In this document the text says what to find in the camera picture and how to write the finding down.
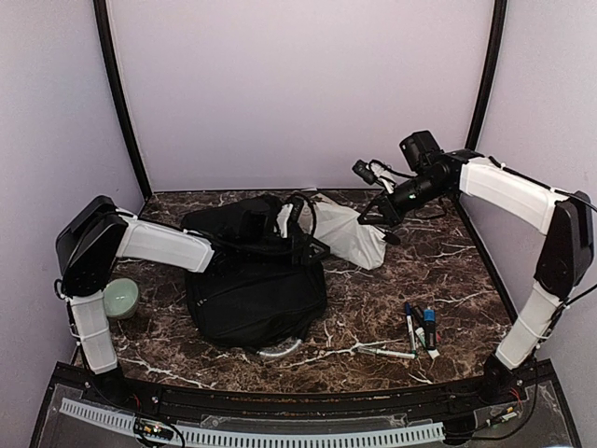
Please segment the white cloth pouch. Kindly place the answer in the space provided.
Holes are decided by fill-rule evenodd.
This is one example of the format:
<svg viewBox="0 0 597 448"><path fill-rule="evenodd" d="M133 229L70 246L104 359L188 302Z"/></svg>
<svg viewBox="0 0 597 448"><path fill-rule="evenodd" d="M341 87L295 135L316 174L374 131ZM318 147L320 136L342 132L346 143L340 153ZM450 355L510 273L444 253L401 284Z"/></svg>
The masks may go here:
<svg viewBox="0 0 597 448"><path fill-rule="evenodd" d="M352 208L336 203L317 193L309 201L302 198L303 209L298 214L298 228L329 247L330 253L364 270L374 270L384 263L386 242L384 233L372 225L361 225L359 214Z"/></svg>

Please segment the black student bag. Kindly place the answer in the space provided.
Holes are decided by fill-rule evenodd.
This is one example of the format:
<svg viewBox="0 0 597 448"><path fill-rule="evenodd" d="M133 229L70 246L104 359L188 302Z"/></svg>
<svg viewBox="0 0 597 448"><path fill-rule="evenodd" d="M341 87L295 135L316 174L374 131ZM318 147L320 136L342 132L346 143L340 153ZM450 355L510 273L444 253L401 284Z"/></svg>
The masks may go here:
<svg viewBox="0 0 597 448"><path fill-rule="evenodd" d="M215 254L202 273L186 273L187 308L201 336L214 345L257 352L287 339L302 343L327 307L322 261L293 265L290 259L263 258L214 239L233 204L302 204L302 193L286 200L263 194L186 214L181 227L206 238Z"/></svg>

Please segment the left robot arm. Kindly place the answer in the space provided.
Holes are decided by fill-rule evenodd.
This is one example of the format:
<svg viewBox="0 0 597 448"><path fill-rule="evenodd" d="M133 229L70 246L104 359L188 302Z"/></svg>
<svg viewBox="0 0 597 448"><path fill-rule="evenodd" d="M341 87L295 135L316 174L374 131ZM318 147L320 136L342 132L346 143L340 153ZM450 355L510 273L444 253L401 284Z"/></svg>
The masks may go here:
<svg viewBox="0 0 597 448"><path fill-rule="evenodd" d="M303 341L327 307L323 262L329 249L299 215L305 195L262 194L186 214L178 226L143 219L106 196L94 198L59 234L57 295L90 370L112 407L132 398L114 371L104 295L125 260L183 272L187 309L200 335L220 347L258 350Z"/></svg>

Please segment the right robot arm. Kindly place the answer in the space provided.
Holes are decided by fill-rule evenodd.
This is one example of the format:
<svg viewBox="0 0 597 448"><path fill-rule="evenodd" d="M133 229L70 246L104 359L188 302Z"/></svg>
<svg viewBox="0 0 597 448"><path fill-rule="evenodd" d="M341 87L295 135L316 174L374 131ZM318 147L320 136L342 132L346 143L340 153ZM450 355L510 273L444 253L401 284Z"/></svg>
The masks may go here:
<svg viewBox="0 0 597 448"><path fill-rule="evenodd" d="M394 228L409 211L450 194L481 200L507 212L542 237L528 299L493 360L517 369L549 338L564 311L576 301L574 291L594 260L592 215L596 208L581 191L549 187L470 149L452 152L407 149L412 174L402 183L380 161L357 161L353 171L381 192L369 203L378 215L358 221Z"/></svg>

